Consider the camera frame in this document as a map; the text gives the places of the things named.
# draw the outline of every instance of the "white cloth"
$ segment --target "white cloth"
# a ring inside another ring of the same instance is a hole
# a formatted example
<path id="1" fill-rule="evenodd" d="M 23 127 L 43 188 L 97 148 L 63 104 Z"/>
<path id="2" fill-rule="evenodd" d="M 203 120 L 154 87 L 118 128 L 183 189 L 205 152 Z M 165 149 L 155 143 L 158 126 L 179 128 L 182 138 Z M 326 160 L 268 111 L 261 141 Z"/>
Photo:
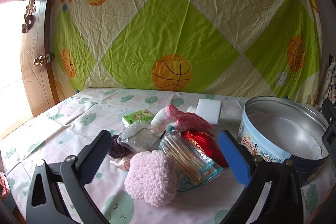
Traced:
<path id="1" fill-rule="evenodd" d="M 156 102 L 146 103 L 147 98 L 153 97 L 157 97 Z M 114 135 L 122 132 L 124 126 L 121 118 L 127 114 L 143 108 L 156 113 L 176 100 L 179 102 L 178 109 L 186 111 L 189 106 L 196 107 L 200 98 L 206 98 L 206 95 L 159 90 L 87 89 L 55 105 L 9 134 L 0 141 L 0 150 L 13 198 L 22 215 L 26 215 L 28 191 L 37 159 L 44 159 L 47 163 L 62 162 L 69 155 L 78 155 L 102 129 L 109 130 Z M 220 100 L 223 107 L 219 125 L 211 132 L 215 138 L 224 129 L 236 135 L 248 98 L 216 95 L 214 99 Z M 122 215 L 127 216 L 125 220 L 129 224 L 219 223 L 223 213 L 230 209 L 244 189 L 235 179 L 231 169 L 226 168 L 225 173 L 204 186 L 178 193 L 170 205 L 156 208 L 142 201 L 132 200 L 126 194 L 124 180 L 128 172 L 116 168 L 110 160 L 111 157 L 106 155 L 97 174 L 85 189 L 97 208 L 107 217 L 118 213 L 117 219 Z M 323 201 L 325 192 L 335 184 L 335 176 L 336 170 L 328 159 L 316 177 L 301 188 L 305 220 L 309 218 L 312 209 L 308 209 L 307 206 L 316 207 Z M 81 223 L 65 185 L 60 184 L 59 188 L 70 216 Z M 316 191 L 318 198 L 315 195 L 311 196 L 312 190 Z M 263 191 L 248 223 L 258 217 L 267 194 L 267 191 Z M 119 204 L 120 211 L 114 209 L 113 201 Z"/>
<path id="2" fill-rule="evenodd" d="M 133 156 L 134 156 L 134 153 L 131 153 L 123 158 L 112 159 L 110 160 L 110 163 L 114 165 L 115 167 L 118 167 L 118 168 L 121 168 L 127 171 L 129 169 L 129 163 Z"/>

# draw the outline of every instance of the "blue gripper pad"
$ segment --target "blue gripper pad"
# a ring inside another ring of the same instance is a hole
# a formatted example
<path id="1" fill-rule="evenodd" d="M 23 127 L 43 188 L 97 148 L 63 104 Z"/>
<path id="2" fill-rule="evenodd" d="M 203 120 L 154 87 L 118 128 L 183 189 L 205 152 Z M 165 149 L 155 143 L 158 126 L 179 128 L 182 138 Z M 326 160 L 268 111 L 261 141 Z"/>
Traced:
<path id="1" fill-rule="evenodd" d="M 218 135 L 218 146 L 235 175 L 236 180 L 247 187 L 251 180 L 250 166 L 224 131 Z"/>

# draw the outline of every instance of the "clear plastic bag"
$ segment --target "clear plastic bag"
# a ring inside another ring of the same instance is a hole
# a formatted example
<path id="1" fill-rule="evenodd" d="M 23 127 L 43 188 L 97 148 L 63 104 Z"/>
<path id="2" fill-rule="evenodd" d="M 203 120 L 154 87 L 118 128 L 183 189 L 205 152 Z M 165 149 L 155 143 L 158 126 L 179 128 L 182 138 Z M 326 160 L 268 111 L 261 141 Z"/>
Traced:
<path id="1" fill-rule="evenodd" d="M 134 153 L 156 150 L 165 132 L 148 122 L 135 121 L 119 135 L 117 143 Z"/>
<path id="2" fill-rule="evenodd" d="M 166 133 L 159 149 L 171 155 L 177 163 L 179 192 L 201 186 L 224 172 L 223 168 L 201 149 L 182 137 L 179 131 Z"/>

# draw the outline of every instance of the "door handle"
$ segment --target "door handle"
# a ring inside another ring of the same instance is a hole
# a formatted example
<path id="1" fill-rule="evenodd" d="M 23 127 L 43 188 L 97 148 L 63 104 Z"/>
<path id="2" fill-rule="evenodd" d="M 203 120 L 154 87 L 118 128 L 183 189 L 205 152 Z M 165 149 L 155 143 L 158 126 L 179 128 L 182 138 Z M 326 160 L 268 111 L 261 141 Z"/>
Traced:
<path id="1" fill-rule="evenodd" d="M 45 63 L 50 63 L 55 60 L 54 54 L 47 54 L 45 56 L 40 55 L 39 58 L 35 58 L 33 63 L 35 67 L 43 66 Z"/>

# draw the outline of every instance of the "white sponge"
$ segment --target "white sponge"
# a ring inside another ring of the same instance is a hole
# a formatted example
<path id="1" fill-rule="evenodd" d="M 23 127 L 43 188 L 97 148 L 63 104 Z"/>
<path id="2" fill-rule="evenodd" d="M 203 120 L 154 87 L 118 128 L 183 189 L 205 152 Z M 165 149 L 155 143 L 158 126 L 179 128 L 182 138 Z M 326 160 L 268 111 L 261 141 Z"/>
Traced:
<path id="1" fill-rule="evenodd" d="M 222 102 L 219 100 L 199 99 L 196 114 L 213 126 L 218 126 Z"/>

